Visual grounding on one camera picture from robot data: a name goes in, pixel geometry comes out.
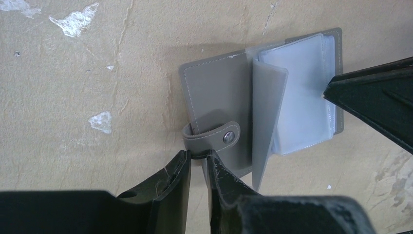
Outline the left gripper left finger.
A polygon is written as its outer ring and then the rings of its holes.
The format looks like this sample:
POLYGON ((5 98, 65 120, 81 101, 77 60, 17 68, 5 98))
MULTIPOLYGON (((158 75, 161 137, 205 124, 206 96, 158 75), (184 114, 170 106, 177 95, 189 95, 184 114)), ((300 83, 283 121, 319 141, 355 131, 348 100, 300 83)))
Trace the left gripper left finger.
POLYGON ((106 191, 19 191, 0 194, 3 234, 183 234, 191 159, 187 151, 138 185, 106 191))

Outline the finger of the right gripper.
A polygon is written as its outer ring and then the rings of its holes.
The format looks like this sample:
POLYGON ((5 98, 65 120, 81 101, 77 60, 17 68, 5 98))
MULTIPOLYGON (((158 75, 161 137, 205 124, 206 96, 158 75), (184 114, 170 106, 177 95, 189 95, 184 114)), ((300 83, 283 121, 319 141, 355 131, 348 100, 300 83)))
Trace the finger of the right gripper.
POLYGON ((413 59, 337 75, 323 97, 413 152, 413 59))

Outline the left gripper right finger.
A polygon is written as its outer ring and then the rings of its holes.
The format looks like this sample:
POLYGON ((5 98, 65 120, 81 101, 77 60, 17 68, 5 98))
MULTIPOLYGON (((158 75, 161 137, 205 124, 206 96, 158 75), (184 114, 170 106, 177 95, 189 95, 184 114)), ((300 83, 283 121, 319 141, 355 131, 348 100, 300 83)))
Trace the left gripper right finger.
POLYGON ((346 196, 264 196, 206 154, 213 234, 374 234, 364 209, 346 196))

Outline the grey leather card holder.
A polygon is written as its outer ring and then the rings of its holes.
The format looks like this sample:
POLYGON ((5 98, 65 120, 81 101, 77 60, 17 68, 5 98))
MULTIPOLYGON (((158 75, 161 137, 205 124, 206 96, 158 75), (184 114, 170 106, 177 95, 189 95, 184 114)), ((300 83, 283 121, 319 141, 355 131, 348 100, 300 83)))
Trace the grey leather card holder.
POLYGON ((343 131, 343 110, 323 97, 342 71, 339 27, 183 64, 185 147, 215 150, 236 177, 252 174, 258 190, 270 156, 343 131))

